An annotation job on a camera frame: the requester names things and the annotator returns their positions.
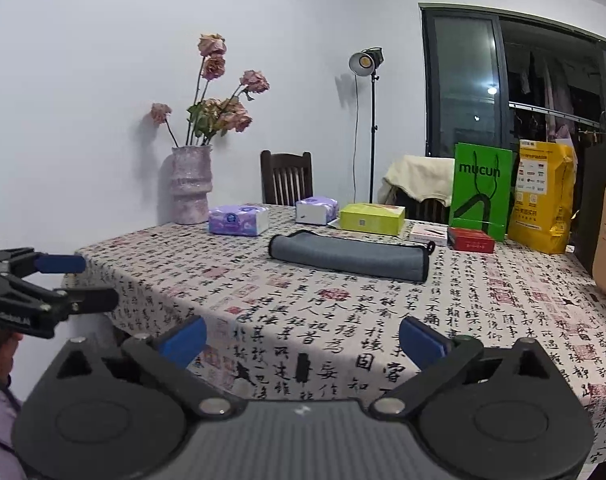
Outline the calligraphy print tablecloth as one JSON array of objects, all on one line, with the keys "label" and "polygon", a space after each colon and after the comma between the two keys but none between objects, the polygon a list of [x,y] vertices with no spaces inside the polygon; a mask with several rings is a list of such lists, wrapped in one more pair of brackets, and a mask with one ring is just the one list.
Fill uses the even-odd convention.
[{"label": "calligraphy print tablecloth", "polygon": [[258,237],[152,226],[85,247],[86,271],[66,284],[113,287],[112,321],[128,334],[204,318],[192,370],[245,398],[373,401],[416,371],[398,343],[407,316],[489,347],[532,337],[591,416],[591,463],[606,461],[606,295],[573,256],[511,242],[489,255],[439,247],[426,281],[411,284],[270,258],[271,237],[296,229],[285,206],[270,208]]}]

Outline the dark wooden chair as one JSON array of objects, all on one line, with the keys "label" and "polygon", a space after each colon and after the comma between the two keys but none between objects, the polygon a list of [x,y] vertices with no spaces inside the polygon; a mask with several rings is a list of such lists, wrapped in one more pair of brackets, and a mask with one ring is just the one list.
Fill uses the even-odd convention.
[{"label": "dark wooden chair", "polygon": [[260,153],[263,200],[268,205],[294,206],[312,197],[312,154]]}]

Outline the white purple tissue pack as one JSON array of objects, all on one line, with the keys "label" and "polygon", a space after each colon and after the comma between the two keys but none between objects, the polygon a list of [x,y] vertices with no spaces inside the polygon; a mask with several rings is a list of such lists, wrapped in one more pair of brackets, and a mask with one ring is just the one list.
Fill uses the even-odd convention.
[{"label": "white purple tissue pack", "polygon": [[326,196],[312,196],[298,200],[295,205],[295,221],[310,226],[326,226],[336,219],[339,202]]}]

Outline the yellow plastic bag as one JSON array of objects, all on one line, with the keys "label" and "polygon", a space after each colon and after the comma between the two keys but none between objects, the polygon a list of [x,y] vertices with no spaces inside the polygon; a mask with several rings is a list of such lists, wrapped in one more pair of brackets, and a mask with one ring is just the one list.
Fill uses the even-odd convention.
[{"label": "yellow plastic bag", "polygon": [[549,255],[565,252],[574,183],[571,145],[521,140],[510,240]]}]

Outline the purple and grey towel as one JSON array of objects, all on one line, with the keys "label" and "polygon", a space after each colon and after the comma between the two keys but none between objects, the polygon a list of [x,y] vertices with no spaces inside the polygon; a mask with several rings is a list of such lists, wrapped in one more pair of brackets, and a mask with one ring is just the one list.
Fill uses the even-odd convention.
[{"label": "purple and grey towel", "polygon": [[394,245],[297,231],[275,235],[268,244],[270,258],[373,278],[422,284],[429,275],[435,244]]}]

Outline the green mucun paper bag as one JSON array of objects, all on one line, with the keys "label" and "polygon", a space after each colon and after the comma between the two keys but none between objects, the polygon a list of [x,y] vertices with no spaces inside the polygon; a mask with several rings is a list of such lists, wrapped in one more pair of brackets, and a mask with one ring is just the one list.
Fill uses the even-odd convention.
[{"label": "green mucun paper bag", "polygon": [[513,162],[512,151],[458,143],[449,225],[479,230],[502,242],[508,226]]}]

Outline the cream cloth on chair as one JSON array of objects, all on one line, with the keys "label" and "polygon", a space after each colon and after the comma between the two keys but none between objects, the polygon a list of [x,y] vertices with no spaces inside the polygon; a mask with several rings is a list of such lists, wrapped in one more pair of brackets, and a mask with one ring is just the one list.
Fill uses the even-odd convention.
[{"label": "cream cloth on chair", "polygon": [[388,167],[376,194],[379,204],[390,204],[398,191],[419,203],[437,200],[452,204],[455,159],[404,155]]}]

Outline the speckled pink ceramic vase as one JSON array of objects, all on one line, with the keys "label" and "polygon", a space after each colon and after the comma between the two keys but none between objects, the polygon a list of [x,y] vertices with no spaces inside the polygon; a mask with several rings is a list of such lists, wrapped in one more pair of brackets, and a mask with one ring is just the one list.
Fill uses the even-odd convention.
[{"label": "speckled pink ceramic vase", "polygon": [[173,222],[184,226],[205,222],[212,189],[211,145],[174,148],[169,179]]}]

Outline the white flat box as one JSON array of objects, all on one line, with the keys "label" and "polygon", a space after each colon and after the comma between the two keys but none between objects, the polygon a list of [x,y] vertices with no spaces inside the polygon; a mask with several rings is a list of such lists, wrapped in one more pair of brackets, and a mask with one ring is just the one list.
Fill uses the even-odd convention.
[{"label": "white flat box", "polygon": [[409,239],[414,243],[433,243],[438,247],[446,247],[448,245],[448,226],[446,224],[414,221],[409,230]]}]

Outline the dried pink roses bouquet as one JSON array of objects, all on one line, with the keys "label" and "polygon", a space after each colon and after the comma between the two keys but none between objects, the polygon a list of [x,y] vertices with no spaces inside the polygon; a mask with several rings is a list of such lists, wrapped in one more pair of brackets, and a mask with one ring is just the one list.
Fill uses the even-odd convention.
[{"label": "dried pink roses bouquet", "polygon": [[219,34],[201,34],[196,44],[201,59],[196,88],[191,105],[186,109],[187,127],[184,143],[180,144],[169,117],[173,110],[163,103],[153,103],[149,117],[154,126],[162,126],[168,132],[175,148],[210,145],[215,136],[225,136],[228,132],[242,133],[252,124],[243,101],[252,102],[256,96],[267,92],[270,84],[260,70],[245,70],[237,87],[225,99],[215,99],[208,95],[214,80],[222,78],[226,72],[226,40]]}]

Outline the red small box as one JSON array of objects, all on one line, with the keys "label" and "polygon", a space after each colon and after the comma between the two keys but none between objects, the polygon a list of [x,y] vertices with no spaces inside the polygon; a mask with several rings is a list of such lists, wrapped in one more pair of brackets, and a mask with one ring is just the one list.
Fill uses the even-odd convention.
[{"label": "red small box", "polygon": [[481,230],[448,228],[448,242],[453,250],[458,252],[479,252],[492,254],[495,249],[495,240]]}]

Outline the dark framed sliding window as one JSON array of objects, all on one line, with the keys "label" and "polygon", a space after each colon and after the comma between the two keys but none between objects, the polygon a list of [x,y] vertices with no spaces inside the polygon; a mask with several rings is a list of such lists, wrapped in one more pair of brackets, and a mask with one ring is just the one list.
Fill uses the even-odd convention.
[{"label": "dark framed sliding window", "polygon": [[429,156],[457,143],[516,148],[567,128],[606,142],[606,39],[511,11],[420,6]]}]

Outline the lime green tissue box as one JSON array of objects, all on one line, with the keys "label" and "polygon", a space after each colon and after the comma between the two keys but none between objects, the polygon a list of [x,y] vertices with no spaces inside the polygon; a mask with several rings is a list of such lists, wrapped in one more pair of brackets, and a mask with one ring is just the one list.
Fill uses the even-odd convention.
[{"label": "lime green tissue box", "polygon": [[341,209],[340,228],[369,234],[399,236],[405,223],[401,206],[354,203]]}]

